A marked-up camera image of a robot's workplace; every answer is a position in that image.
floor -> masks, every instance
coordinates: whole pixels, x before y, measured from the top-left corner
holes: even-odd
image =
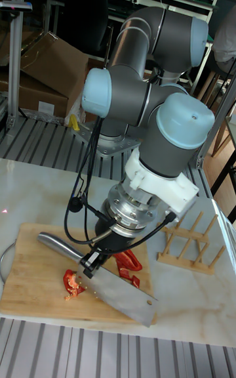
[[[214,184],[214,181],[234,151],[234,145],[232,141],[230,141],[217,157],[212,157],[213,147],[214,142],[209,149],[204,163],[204,171],[210,187]],[[214,199],[217,201],[224,214],[228,216],[236,204],[236,196],[229,175],[215,194]]]

cardboard box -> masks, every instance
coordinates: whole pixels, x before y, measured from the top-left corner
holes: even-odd
[[[88,56],[47,33],[21,58],[21,70],[68,99],[66,115],[81,92]]]
[[[66,117],[87,74],[88,56],[48,33],[21,57],[19,107]],[[8,91],[8,73],[0,72],[0,91]]]
[[[0,20],[0,66],[7,66],[9,64],[10,54],[10,32],[8,22]],[[30,48],[34,42],[36,42],[41,36],[43,31],[38,29],[32,29],[29,26],[23,26],[22,30],[22,53]]]
[[[0,91],[8,91],[9,75],[0,71]],[[20,74],[19,107],[36,110],[50,116],[65,117],[68,98],[25,73]]]

light blue joint cap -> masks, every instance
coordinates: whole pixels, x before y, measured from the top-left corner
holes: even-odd
[[[106,69],[91,69],[82,94],[85,111],[105,118],[111,106],[111,76]]]
[[[191,23],[190,55],[191,65],[199,66],[205,51],[208,35],[208,25],[205,21],[193,17]]]
[[[197,149],[214,124],[214,114],[201,101],[177,92],[168,96],[157,111],[163,136],[181,149]]]

wire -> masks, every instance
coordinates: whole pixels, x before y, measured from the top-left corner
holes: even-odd
[[[83,178],[81,178],[81,173],[82,173],[83,167],[85,166],[85,163],[87,162],[87,159],[89,157],[88,171],[87,171],[87,184],[86,184],[85,191],[83,192],[83,197],[85,198],[85,201],[87,202],[87,194],[88,194],[88,190],[89,190],[89,184],[90,184],[90,181],[91,181],[91,178],[92,178],[92,171],[93,171],[94,160],[95,160],[95,156],[96,156],[96,147],[97,147],[99,134],[100,134],[101,127],[102,127],[102,122],[103,122],[103,119],[101,119],[100,117],[97,117],[94,128],[92,130],[92,134],[90,136],[90,139],[89,139],[89,142],[88,142],[88,145],[87,145],[87,149],[86,149],[84,158],[83,158],[81,165],[79,167],[78,175],[77,175],[77,178],[75,180],[75,184],[73,186],[73,190],[71,192],[71,196],[70,196],[70,199],[68,201],[68,206],[66,208],[66,214],[65,214],[65,217],[64,217],[64,230],[65,230],[66,236],[72,242],[79,243],[79,244],[82,244],[82,245],[88,245],[88,244],[90,245],[90,244],[93,243],[93,240],[89,239],[89,236],[88,236],[88,233],[87,233],[87,205],[85,205],[85,220],[86,220],[85,237],[86,237],[86,241],[76,240],[75,238],[73,238],[73,236],[70,234],[70,232],[68,230],[69,206],[70,206],[70,203],[71,203],[71,199],[75,197],[75,192],[76,192],[76,189],[77,189],[77,186],[79,184],[80,179],[82,180],[82,185],[79,189],[77,197],[78,197],[79,193],[81,193],[81,190],[82,190],[82,187],[83,187],[83,184],[84,184],[84,180],[83,180]]]
[[[150,239],[153,235],[155,235],[157,232],[159,232],[165,225],[167,225],[169,222],[172,222],[174,219],[176,218],[176,214],[174,212],[170,212],[164,219],[164,221],[159,225],[157,226],[152,232],[150,232],[149,234],[147,234],[144,238],[142,238],[140,241],[138,242],[135,242],[134,244],[128,246],[128,247],[125,247],[125,248],[121,248],[120,250],[118,251],[103,251],[103,250],[100,250],[99,248],[96,248],[97,252],[99,254],[103,254],[103,255],[113,255],[113,254],[119,254],[119,253],[122,253],[124,251],[127,251],[128,249],[132,249],[134,247],[137,247],[138,245],[142,244],[143,242],[147,241],[148,239]]]

yellow object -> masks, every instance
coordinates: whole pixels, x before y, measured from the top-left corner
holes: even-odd
[[[69,127],[73,127],[73,129],[75,131],[79,131],[80,130],[80,128],[78,126],[78,122],[76,120],[75,114],[71,114],[71,116],[69,118]]]

